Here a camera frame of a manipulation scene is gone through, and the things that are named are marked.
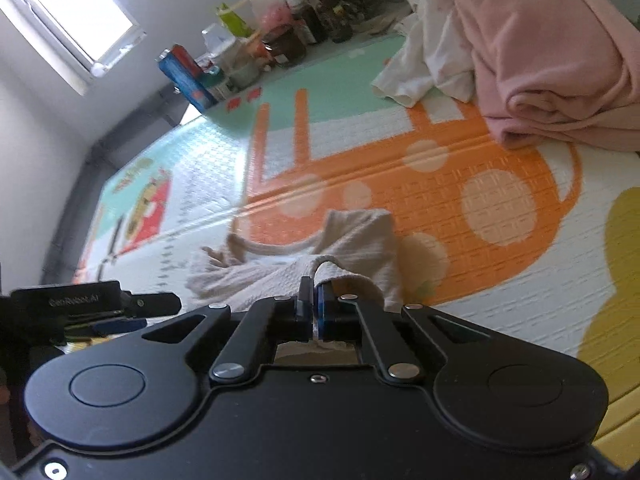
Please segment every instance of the blue can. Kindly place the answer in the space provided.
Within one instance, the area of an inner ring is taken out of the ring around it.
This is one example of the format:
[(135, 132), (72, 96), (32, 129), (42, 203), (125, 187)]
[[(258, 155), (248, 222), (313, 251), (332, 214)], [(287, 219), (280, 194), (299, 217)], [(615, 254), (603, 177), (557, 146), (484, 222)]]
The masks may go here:
[(191, 75), (169, 49), (158, 58), (158, 68), (201, 114), (218, 103), (217, 99)]

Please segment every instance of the folded pink clothing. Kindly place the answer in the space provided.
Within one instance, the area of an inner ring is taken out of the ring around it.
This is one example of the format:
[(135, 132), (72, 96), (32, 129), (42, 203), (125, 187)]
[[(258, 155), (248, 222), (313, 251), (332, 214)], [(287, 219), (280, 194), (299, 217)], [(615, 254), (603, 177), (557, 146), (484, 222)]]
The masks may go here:
[(455, 3), (498, 142), (640, 150), (640, 32), (608, 0)]

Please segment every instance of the play mat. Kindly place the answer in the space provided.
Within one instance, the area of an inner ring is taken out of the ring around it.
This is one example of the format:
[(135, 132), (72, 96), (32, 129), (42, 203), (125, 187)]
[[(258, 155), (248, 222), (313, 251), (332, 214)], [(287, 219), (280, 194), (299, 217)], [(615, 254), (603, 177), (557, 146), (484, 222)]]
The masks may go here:
[(184, 282), (234, 230), (285, 244), (331, 208), (394, 214), (404, 299), (576, 356), (604, 377), (597, 446), (640, 458), (640, 158), (546, 142), (507, 152), (478, 110), (407, 110), (369, 84), (391, 37), (287, 73), (180, 126), (105, 185), (76, 280)]

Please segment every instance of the window sill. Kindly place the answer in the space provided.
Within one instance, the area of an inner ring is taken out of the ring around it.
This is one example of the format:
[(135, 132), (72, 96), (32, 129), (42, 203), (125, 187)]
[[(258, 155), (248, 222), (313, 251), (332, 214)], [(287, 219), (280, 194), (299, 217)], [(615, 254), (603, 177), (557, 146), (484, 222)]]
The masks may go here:
[(13, 23), (14, 27), (24, 36), (24, 39), (40, 54), (42, 59), (44, 59), (71, 88), (80, 95), (87, 93), (89, 83), (41, 37), (33, 25), (31, 25), (20, 10), (17, 9), (12, 0), (0, 0), (0, 10), (2, 10), (9, 21)]

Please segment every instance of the white cloth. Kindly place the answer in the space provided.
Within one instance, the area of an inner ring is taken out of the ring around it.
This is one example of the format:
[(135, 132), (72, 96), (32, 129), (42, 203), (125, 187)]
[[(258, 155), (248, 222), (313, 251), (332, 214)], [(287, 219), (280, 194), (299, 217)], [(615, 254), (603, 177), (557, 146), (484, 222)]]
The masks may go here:
[(414, 13), (399, 23), (408, 30), (402, 48), (372, 82), (379, 97), (413, 107), (432, 87), (469, 102), (474, 64), (454, 0), (408, 0)]
[(398, 312), (402, 305), (393, 217), (384, 209), (329, 211), (321, 231), (294, 244), (229, 234), (218, 250), (202, 249), (186, 285), (199, 305), (247, 310), (261, 298), (295, 295), (302, 276), (316, 286), (331, 281), (337, 294), (357, 294), (385, 310)]

